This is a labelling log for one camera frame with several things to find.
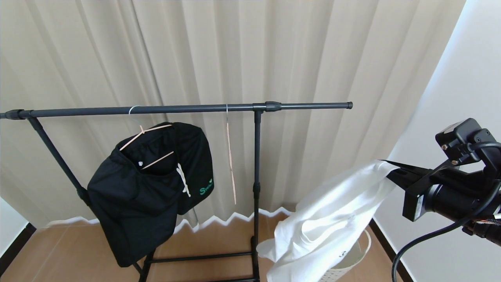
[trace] white cloth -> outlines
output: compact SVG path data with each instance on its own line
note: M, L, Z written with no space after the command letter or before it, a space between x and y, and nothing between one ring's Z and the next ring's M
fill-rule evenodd
M386 176L398 168L372 161L347 170L302 199L278 223L275 238L260 243L260 257L275 264L268 282L317 282L355 244L381 202L396 187Z

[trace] brown floor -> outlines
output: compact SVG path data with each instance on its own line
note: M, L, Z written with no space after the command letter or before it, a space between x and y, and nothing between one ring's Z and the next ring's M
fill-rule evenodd
M274 218L260 215L259 240L272 238ZM339 282L388 282L391 261L371 230L373 244L366 258ZM224 227L218 223L193 233L184 227L157 249L155 257L178 257L250 250L252 222L233 220ZM272 266L260 258L261 281ZM250 256L199 261L155 263L148 282L203 282L245 278L252 274ZM136 282L139 274L133 267L120 268L109 249L99 225L83 222L43 228L31 237L0 280L2 282Z

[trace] laundry basket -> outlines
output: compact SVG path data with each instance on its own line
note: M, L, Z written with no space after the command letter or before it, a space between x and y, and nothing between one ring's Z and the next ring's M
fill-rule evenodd
M364 232L367 235L368 239L367 248L362 250L362 247L360 246L360 240L358 240L357 243L353 245L351 250L346 254L344 259L335 267L325 272L324 276L320 279L319 282L335 282L363 260L371 247L371 235L369 235L369 232L367 232L367 230L364 230Z

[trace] black garment rack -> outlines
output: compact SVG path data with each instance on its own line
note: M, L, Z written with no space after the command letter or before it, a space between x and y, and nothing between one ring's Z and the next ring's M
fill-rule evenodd
M38 117L49 116L75 116L75 115L111 115L111 114L141 114L141 113L188 113L188 112L224 112L224 111L253 111L254 112L254 235L250 238L251 250L247 252L237 253L223 253L213 255L189 256L189 257L175 257L175 258L153 258L155 250L146 256L143 267L138 263L134 263L134 267L139 272L139 282L146 282L148 273L152 263L159 262L173 262L173 261L186 261L186 260L199 260L210 258L222 258L233 256L252 256L253 275L249 278L227 279L211 282L259 282L259 265L258 253L256 246L258 244L258 215L259 215L259 194L261 185L259 183L259 169L260 169L260 146L261 146L261 115L264 112L273 112L288 109L351 109L352 102L346 103L290 103L282 104L279 102L265 102L253 104L219 104L219 105L185 105L185 106L137 106L133 110L131 107L103 107L103 108L70 108L70 109L49 109L49 110L23 110L16 109L10 110L5 113L0 113L0 119L13 119L21 120L27 119L32 125L33 129L38 133L42 141L45 143L52 156L56 159L59 166L63 169L66 176L70 179L71 183L77 189L79 197L88 205L91 206L88 195L77 178L70 170L63 157L59 154L58 150L50 140L45 132L42 124L38 121Z

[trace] curtain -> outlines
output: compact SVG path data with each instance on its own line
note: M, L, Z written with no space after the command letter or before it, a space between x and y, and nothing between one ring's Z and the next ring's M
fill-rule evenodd
M263 115L260 207L385 158L464 0L2 1L1 111L134 105L345 102ZM225 113L41 118L85 187L120 140L180 121L210 143L215 190L191 224L253 210L254 124ZM27 121L1 121L1 196L37 227L94 218Z

